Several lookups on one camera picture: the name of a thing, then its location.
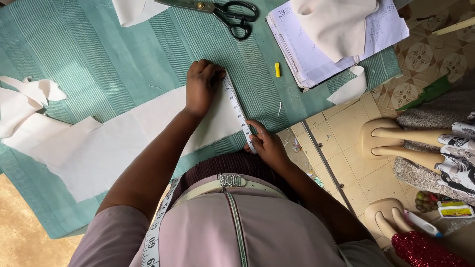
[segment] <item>belt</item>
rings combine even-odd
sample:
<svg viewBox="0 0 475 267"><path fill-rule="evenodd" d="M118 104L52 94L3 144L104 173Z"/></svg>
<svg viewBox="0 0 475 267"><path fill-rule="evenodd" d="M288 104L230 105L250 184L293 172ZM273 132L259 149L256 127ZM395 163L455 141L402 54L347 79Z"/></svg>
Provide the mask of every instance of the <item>belt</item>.
<svg viewBox="0 0 475 267"><path fill-rule="evenodd" d="M203 185L194 188L193 190L189 191L188 193L182 195L173 205L178 206L183 202L195 198L199 195L203 195L209 192L217 191L217 190L225 190L225 189L236 189L236 188L248 188L254 190L261 190L269 192L273 195L276 195L278 198L288 199L285 195L281 194L280 192L263 185L258 182L247 181L242 177L242 175L238 174L218 174L218 180L211 181L205 183Z"/></svg>

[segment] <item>cutting table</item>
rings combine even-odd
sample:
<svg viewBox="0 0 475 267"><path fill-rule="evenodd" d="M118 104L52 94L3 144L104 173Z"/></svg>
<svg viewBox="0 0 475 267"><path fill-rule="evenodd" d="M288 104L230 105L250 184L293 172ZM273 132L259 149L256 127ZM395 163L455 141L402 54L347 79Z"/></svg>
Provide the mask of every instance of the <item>cutting table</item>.
<svg viewBox="0 0 475 267"><path fill-rule="evenodd" d="M122 28L107 0L17 0L0 9L0 75L49 78L68 95L51 102L48 116L75 124L94 116L104 122L186 83L194 60L225 66L248 118L278 132L331 106L330 94L345 73L300 93L265 22L285 0L248 0L259 8L253 33L237 41L213 16L169 8ZM280 62L281 77L274 64ZM362 61L367 90L401 75L392 47ZM282 110L279 116L279 105ZM242 149L236 133L181 158L174 176L196 163ZM51 238L81 234L105 193L76 203L59 177L32 158L0 144L0 167Z"/></svg>

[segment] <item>person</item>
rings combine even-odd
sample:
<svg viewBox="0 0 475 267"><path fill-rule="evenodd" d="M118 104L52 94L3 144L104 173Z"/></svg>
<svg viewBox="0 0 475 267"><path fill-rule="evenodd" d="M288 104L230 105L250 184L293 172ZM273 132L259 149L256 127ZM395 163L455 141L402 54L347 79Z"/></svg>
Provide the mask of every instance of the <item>person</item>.
<svg viewBox="0 0 475 267"><path fill-rule="evenodd" d="M209 60L193 62L186 106L113 184L70 267L140 266L160 198L224 76ZM182 175L160 226L160 266L392 266L362 223L292 163L277 135L247 122L256 128L251 141L258 155L245 145ZM219 177L251 186L183 201Z"/></svg>

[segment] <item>tape measure numbers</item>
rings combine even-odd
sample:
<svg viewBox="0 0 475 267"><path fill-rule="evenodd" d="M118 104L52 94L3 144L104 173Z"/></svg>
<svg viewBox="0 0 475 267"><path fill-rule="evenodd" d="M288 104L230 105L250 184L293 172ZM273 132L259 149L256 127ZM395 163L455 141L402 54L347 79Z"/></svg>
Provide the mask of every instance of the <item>tape measure numbers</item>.
<svg viewBox="0 0 475 267"><path fill-rule="evenodd" d="M251 139L249 136L252 134L249 125L246 123L246 117L244 116L244 112L242 111L241 105L239 104L238 97L234 92L233 84L229 79L229 74L226 72L226 76L223 79L224 88L226 96L228 97L229 101L231 102L234 111L236 112L236 117L241 123L241 128L246 137L247 143L249 144L249 148L251 149L252 153L256 154L256 150L252 146ZM147 234L145 235L143 248L142 248L142 267L159 267L160 266L160 259L159 259L159 249L158 249L158 237L160 232L160 225L163 220L163 216L170 205L171 197L173 196L173 192L178 186L181 177L175 178L171 181L170 191L168 191L167 195L161 202L160 209L157 211L155 215L155 220L153 224L150 226Z"/></svg>
<svg viewBox="0 0 475 267"><path fill-rule="evenodd" d="M249 136L252 134L251 128L246 122L246 116L244 115L241 105L239 104L238 96L235 93L234 86L231 83L231 80L229 79L229 73L227 71L226 71L226 76L223 79L223 82L224 82L225 94L228 97L229 101L231 102L231 105L233 106L233 109L236 113L239 123L241 124L242 132L244 133L244 136L246 137L247 144L249 145L249 148L251 149L252 153L256 154L257 152L254 149L254 146L252 145L251 138L249 138Z"/></svg>

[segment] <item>tailor's chalk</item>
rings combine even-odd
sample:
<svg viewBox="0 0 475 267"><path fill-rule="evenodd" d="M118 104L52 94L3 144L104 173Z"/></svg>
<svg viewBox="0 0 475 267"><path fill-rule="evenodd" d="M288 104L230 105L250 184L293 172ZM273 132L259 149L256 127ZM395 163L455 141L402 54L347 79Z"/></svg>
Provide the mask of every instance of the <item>tailor's chalk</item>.
<svg viewBox="0 0 475 267"><path fill-rule="evenodd" d="M275 63L275 76L276 76L277 78L280 77L279 62L276 62L276 63Z"/></svg>

